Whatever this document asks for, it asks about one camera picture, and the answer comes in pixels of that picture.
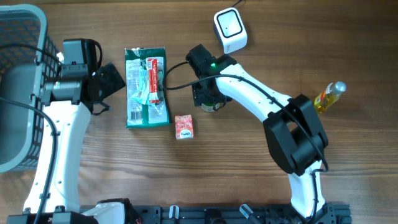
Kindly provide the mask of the green sponge pack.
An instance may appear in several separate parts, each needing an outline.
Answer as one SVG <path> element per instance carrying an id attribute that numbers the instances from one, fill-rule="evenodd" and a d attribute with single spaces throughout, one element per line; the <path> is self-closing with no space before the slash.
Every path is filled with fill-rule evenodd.
<path id="1" fill-rule="evenodd" d="M 154 128 L 170 124 L 170 113 L 163 89 L 166 72 L 164 47 L 124 49 L 126 71 L 127 128 Z M 149 73 L 157 71 L 158 102 L 150 100 Z"/>

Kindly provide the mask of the green lid jar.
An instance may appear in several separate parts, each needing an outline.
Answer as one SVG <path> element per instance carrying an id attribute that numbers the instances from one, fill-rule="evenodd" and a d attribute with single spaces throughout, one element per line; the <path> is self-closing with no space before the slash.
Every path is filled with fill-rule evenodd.
<path id="1" fill-rule="evenodd" d="M 209 113 L 218 111 L 220 108 L 224 107 L 224 103 L 202 103 L 201 108 Z"/>

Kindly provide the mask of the sponge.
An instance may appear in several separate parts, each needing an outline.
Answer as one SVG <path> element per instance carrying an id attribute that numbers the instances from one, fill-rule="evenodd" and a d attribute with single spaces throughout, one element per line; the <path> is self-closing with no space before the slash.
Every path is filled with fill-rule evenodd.
<path id="1" fill-rule="evenodd" d="M 194 137 L 193 120 L 190 114 L 175 116 L 175 137 L 178 140 Z"/>

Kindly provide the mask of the yellow dish soap bottle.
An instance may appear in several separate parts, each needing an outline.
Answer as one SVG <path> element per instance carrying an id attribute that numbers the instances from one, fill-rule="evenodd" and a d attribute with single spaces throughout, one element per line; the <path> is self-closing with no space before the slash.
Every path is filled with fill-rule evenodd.
<path id="1" fill-rule="evenodd" d="M 324 113 L 333 103 L 339 100 L 346 91 L 346 83 L 342 81 L 330 83 L 313 101 L 318 114 Z"/>

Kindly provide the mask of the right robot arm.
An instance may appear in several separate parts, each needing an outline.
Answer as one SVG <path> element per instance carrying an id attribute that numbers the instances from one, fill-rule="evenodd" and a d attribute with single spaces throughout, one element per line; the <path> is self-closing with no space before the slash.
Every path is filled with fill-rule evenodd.
<path id="1" fill-rule="evenodd" d="M 216 58 L 202 44 L 185 60 L 198 78 L 192 83 L 195 104 L 232 99 L 262 122 L 269 154 L 289 176 L 291 205 L 314 222 L 325 204 L 319 174 L 328 170 L 328 138 L 312 102 L 305 95 L 292 98 L 269 88 L 229 55 Z"/>

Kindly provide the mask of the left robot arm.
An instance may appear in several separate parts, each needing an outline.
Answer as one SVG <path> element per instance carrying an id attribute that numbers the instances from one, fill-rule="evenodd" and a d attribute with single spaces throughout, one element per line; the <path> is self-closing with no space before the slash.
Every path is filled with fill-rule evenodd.
<path id="1" fill-rule="evenodd" d="M 101 215 L 80 213 L 78 170 L 83 137 L 93 107 L 125 87 L 116 67 L 102 66 L 102 48 L 91 39 L 63 43 L 65 58 L 56 77 L 47 78 L 42 109 L 8 99 L 1 102 L 27 108 L 44 119 L 35 183 L 22 215 L 8 223 L 98 223 Z"/>

